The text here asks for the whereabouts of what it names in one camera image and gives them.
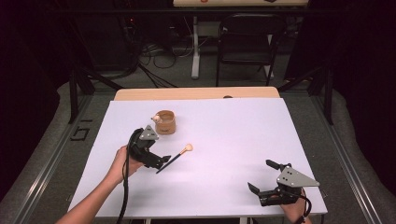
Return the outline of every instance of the dark background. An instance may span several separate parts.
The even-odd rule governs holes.
[[[353,3],[311,0],[310,7],[337,9]],[[59,104],[56,90],[68,81],[73,62],[95,69],[122,69],[129,65],[131,56],[123,47],[123,33],[115,28],[120,27],[119,21],[95,24],[87,30],[84,22],[70,24],[49,18],[41,5],[59,6],[7,0],[0,8],[0,199],[50,124]],[[305,18],[285,78],[302,76],[332,58],[334,88],[346,98],[361,151],[383,184],[396,194],[392,184],[396,176],[396,111],[392,102],[396,89],[396,6],[393,1],[357,1],[354,8],[359,17]],[[88,47],[81,44],[79,32],[98,30],[102,33],[83,35],[91,39]],[[101,58],[106,49],[97,46],[106,41],[119,49],[111,51],[118,57]]]

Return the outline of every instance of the white tabletop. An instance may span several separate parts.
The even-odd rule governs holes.
[[[174,7],[305,7],[309,0],[174,0]]]
[[[277,187],[280,172],[265,160],[291,163],[314,178],[281,98],[160,100],[111,102],[70,208],[105,176],[120,146],[135,129],[154,127],[150,119],[172,110],[177,131],[160,135],[150,151],[176,156],[186,144],[194,147],[159,174],[140,168],[129,178],[125,217],[263,217],[283,216],[279,206],[261,207],[248,182],[261,190]],[[318,188],[305,188],[312,214],[327,213]],[[117,217],[122,184],[106,200],[98,217]]]

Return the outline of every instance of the black curtain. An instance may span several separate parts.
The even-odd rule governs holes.
[[[395,1],[311,0],[310,7],[348,8],[349,13],[304,19],[285,78],[302,76],[319,65],[333,71],[333,86],[346,98],[362,153],[396,195]]]
[[[334,67],[356,139],[382,183],[396,195],[396,4],[375,2]]]
[[[70,65],[31,1],[0,7],[0,200],[31,157],[59,104]]]

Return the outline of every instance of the gray floor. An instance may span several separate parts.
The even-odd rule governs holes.
[[[279,87],[284,84],[288,59],[286,50],[279,54],[270,85]],[[142,62],[147,61],[148,58],[142,58]],[[191,61],[191,56],[177,58],[174,66],[161,69],[154,66],[151,59],[147,68],[179,87],[213,87],[216,72],[213,48],[202,47],[200,78],[197,80],[190,77]],[[157,57],[155,62],[167,66],[172,63],[172,58]],[[264,78],[256,70],[224,66],[220,85],[262,86]],[[154,88],[140,69],[114,81],[126,88]],[[115,94],[100,82],[92,83],[97,91],[94,96],[79,96],[82,108],[74,124],[67,123],[70,113],[68,85],[58,90],[61,102],[51,125],[13,188],[0,203],[1,223],[53,223],[67,210],[108,102]],[[359,151],[343,97],[334,93],[334,125],[329,126],[320,111],[322,98],[309,97],[304,91],[308,84],[303,82],[281,96],[290,110],[312,170],[321,183],[320,189],[327,195],[324,201],[329,214],[325,216],[325,223],[396,223],[395,197],[381,185]],[[90,129],[86,141],[71,141],[70,136],[78,127]],[[313,219],[314,223],[320,223],[320,217]],[[258,220],[260,223],[283,221],[274,217]],[[114,219],[95,220],[95,223],[108,222],[114,222]]]

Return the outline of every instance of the chair leg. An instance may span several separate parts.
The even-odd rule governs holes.
[[[264,67],[264,65],[260,65],[259,69],[257,70],[257,72],[260,72],[260,70],[262,70],[262,68]]]
[[[270,65],[270,70],[268,71],[268,74],[267,74],[267,80],[265,82],[265,86],[268,86],[270,84],[270,79],[271,79],[271,74],[272,74],[273,67],[274,67],[274,65],[271,64]]]
[[[216,67],[216,87],[219,86],[219,70],[220,70],[220,62],[219,62],[219,57],[218,57],[218,63]]]

